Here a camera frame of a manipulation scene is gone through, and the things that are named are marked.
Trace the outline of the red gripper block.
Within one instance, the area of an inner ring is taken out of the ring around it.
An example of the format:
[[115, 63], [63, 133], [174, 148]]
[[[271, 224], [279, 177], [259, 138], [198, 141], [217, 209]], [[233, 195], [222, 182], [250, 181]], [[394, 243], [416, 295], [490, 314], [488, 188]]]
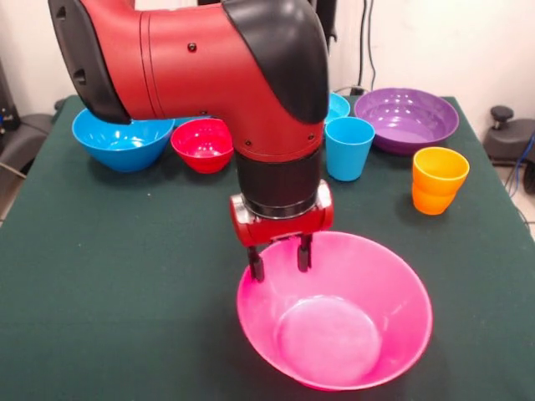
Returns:
[[301, 235], [298, 245], [298, 269], [307, 272], [311, 267], [312, 234], [332, 226], [334, 203], [329, 185], [322, 179], [318, 185], [313, 207], [300, 216], [270, 219], [256, 215], [248, 210], [241, 194], [231, 196], [230, 215], [238, 240], [247, 247], [251, 276], [257, 282], [262, 282], [263, 261], [255, 246]]

